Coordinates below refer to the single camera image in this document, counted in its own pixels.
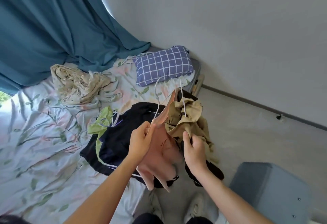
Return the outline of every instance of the checkered pillow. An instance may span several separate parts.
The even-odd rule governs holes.
[[[133,61],[137,71],[136,83],[140,86],[157,82],[158,78],[164,81],[193,72],[189,51],[183,46],[141,55]]]

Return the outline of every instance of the left forearm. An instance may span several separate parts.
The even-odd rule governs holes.
[[[127,156],[120,166],[66,220],[65,224],[108,224],[136,167],[137,163],[133,158]]]

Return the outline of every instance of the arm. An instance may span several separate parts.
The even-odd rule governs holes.
[[[183,140],[186,164],[230,224],[273,224],[209,171],[204,144],[199,137],[193,135],[191,145],[187,132],[184,132]]]
[[[108,224],[137,165],[149,150],[155,125],[145,121],[130,137],[129,152],[116,170],[64,222]]]

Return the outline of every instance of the shoe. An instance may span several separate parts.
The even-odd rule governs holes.
[[[200,217],[203,216],[203,214],[204,196],[201,193],[196,193],[184,217],[184,224],[186,224],[191,218]]]
[[[149,213],[158,216],[159,219],[161,219],[161,221],[165,223],[157,194],[151,191],[149,198],[150,198]]]

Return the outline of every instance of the blue curtain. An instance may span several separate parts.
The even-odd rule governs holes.
[[[103,71],[150,46],[101,0],[0,0],[0,17],[0,90],[11,95],[47,78],[56,63]]]

